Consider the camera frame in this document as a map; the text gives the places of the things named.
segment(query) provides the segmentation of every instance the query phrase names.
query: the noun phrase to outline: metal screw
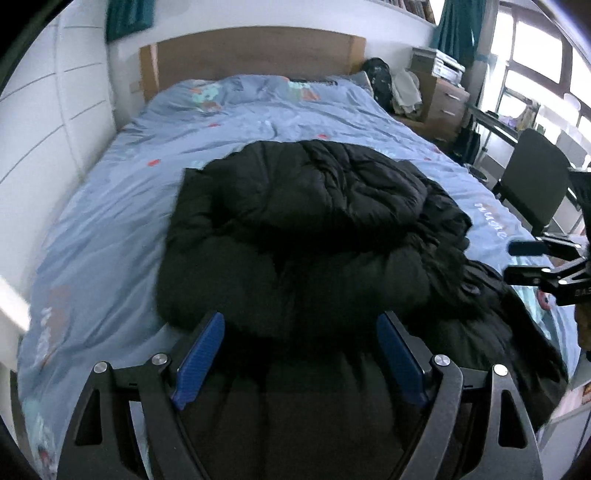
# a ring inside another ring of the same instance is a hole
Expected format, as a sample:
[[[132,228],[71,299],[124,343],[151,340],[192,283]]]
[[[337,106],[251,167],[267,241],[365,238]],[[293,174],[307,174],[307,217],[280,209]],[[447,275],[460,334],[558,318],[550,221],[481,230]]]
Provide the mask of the metal screw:
[[[452,361],[447,355],[435,355],[435,363],[440,367],[446,367],[452,363]]]
[[[164,365],[166,362],[168,362],[166,353],[157,353],[152,357],[152,363],[154,365]]]
[[[509,370],[507,370],[507,367],[505,365],[501,365],[501,364],[496,364],[494,367],[492,367],[492,370],[494,373],[496,373],[500,377],[504,377],[509,373]]]
[[[95,374],[101,374],[107,371],[107,362],[98,362],[93,368]]]

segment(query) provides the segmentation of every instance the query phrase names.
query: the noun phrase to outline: wooden headboard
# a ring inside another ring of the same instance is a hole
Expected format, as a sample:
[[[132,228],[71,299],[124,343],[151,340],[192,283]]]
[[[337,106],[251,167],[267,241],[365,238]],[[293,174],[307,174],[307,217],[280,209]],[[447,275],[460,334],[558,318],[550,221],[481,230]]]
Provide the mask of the wooden headboard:
[[[365,38],[295,27],[239,27],[171,38],[139,51],[146,101],[187,79],[237,74],[319,79],[358,72]]]

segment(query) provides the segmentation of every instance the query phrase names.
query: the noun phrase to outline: teal curtain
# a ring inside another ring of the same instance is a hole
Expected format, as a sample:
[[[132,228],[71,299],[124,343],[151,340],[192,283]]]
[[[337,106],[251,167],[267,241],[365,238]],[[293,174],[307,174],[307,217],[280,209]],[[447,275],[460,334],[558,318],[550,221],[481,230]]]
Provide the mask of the teal curtain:
[[[486,0],[446,0],[431,47],[441,50],[466,68],[474,63]]]
[[[106,40],[111,42],[150,28],[154,23],[154,0],[110,0]]]

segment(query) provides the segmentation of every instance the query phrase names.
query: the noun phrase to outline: black backpack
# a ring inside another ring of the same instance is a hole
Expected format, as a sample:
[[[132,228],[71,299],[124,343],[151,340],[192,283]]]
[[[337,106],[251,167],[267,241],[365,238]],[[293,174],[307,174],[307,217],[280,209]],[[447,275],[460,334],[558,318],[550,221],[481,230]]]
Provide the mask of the black backpack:
[[[375,101],[387,112],[392,112],[392,75],[388,64],[376,57],[365,60],[361,69],[368,75]]]

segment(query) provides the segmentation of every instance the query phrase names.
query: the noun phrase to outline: shelf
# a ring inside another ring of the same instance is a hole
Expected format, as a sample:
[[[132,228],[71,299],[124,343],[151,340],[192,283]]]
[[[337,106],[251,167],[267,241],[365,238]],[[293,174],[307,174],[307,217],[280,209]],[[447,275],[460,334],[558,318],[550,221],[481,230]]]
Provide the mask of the shelf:
[[[433,27],[435,29],[436,25],[432,24],[431,22],[428,22],[427,20],[425,20],[424,18],[419,17],[418,15],[415,15],[412,12],[409,12],[408,10],[405,10],[404,8],[400,8],[400,7],[396,7],[395,5],[391,5],[391,4],[387,4],[386,2],[382,1],[382,0],[366,0],[367,2],[372,2],[373,4],[378,4],[378,5],[382,5],[383,7],[386,8],[391,8],[393,10],[396,10],[397,12],[400,12],[408,17],[413,18],[414,20],[417,20],[419,22],[424,23],[425,25],[430,25],[431,27]]]

